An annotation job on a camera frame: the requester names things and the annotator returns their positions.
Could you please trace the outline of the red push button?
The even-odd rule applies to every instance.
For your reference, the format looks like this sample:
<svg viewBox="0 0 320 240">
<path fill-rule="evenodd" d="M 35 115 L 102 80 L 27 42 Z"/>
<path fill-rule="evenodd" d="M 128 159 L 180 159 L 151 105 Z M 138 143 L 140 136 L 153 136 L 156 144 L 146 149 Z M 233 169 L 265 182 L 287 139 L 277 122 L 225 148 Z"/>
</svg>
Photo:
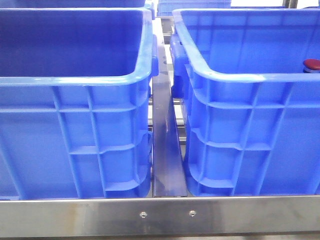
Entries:
<svg viewBox="0 0 320 240">
<path fill-rule="evenodd" d="M 320 60 L 309 58 L 303 61 L 303 72 L 319 74 L 320 73 Z"/>
</svg>

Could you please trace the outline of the metal divider between bins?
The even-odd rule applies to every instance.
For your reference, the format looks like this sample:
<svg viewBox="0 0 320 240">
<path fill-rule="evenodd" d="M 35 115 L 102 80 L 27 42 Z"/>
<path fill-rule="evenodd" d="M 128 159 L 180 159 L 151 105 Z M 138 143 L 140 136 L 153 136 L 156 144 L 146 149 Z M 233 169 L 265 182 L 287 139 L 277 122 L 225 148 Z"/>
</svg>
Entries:
<svg viewBox="0 0 320 240">
<path fill-rule="evenodd" d="M 186 197 L 188 190 L 162 35 L 157 37 L 156 47 L 159 73 L 152 78 L 152 196 Z"/>
</svg>

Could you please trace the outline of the left blue plastic bin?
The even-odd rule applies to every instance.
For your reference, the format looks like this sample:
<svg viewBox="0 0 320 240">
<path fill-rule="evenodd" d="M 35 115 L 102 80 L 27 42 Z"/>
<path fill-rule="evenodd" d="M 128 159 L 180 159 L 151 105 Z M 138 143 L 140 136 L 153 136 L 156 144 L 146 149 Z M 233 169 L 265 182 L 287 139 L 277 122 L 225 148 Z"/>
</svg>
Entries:
<svg viewBox="0 0 320 240">
<path fill-rule="evenodd" d="M 0 10 L 0 198 L 140 198 L 158 74 L 143 8 Z"/>
</svg>

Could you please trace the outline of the blue plastic bin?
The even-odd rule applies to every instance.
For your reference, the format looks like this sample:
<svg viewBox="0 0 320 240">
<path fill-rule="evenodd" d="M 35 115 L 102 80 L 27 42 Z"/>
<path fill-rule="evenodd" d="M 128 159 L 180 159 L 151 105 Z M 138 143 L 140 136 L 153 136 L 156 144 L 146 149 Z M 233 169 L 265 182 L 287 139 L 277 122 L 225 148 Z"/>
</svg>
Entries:
<svg viewBox="0 0 320 240">
<path fill-rule="evenodd" d="M 176 9 L 171 42 L 183 82 L 189 192 L 320 192 L 320 11 Z"/>
<path fill-rule="evenodd" d="M 143 8 L 0 10 L 0 198 L 140 198 L 158 74 Z"/>
</svg>

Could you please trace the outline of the right blue plastic bin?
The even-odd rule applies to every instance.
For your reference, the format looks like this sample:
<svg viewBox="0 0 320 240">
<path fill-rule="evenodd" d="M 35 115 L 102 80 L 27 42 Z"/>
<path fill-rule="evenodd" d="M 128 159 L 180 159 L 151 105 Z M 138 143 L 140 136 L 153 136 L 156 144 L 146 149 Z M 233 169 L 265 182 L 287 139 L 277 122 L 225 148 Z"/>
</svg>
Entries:
<svg viewBox="0 0 320 240">
<path fill-rule="evenodd" d="M 320 192 L 320 11 L 176 9 L 171 42 L 183 82 L 189 192 Z"/>
</svg>

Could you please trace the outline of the back right blue bin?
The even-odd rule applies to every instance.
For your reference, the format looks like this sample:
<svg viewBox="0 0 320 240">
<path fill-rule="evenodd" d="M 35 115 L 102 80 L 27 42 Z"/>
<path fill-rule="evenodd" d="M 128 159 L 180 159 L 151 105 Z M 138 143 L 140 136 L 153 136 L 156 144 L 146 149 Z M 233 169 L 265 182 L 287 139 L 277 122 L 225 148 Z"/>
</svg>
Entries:
<svg viewBox="0 0 320 240">
<path fill-rule="evenodd" d="M 176 9 L 230 8 L 231 0 L 159 0 L 158 17 L 171 17 Z"/>
</svg>

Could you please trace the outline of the back left blue bin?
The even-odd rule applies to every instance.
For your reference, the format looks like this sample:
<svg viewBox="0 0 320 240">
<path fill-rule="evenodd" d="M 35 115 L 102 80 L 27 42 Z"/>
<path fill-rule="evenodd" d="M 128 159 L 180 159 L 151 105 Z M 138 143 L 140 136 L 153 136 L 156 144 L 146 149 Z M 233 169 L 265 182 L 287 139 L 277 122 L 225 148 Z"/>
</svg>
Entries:
<svg viewBox="0 0 320 240">
<path fill-rule="evenodd" d="M 151 0 L 1 0 L 1 8 L 145 8 L 155 15 Z"/>
</svg>

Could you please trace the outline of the stainless steel front rail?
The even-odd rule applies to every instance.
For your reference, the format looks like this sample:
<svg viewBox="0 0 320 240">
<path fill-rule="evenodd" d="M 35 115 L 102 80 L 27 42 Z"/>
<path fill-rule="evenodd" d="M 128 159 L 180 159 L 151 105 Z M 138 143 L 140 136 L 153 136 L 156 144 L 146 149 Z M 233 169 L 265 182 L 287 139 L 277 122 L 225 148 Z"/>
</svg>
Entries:
<svg viewBox="0 0 320 240">
<path fill-rule="evenodd" d="M 318 233 L 320 198 L 160 197 L 0 203 L 0 236 L 201 236 Z"/>
</svg>

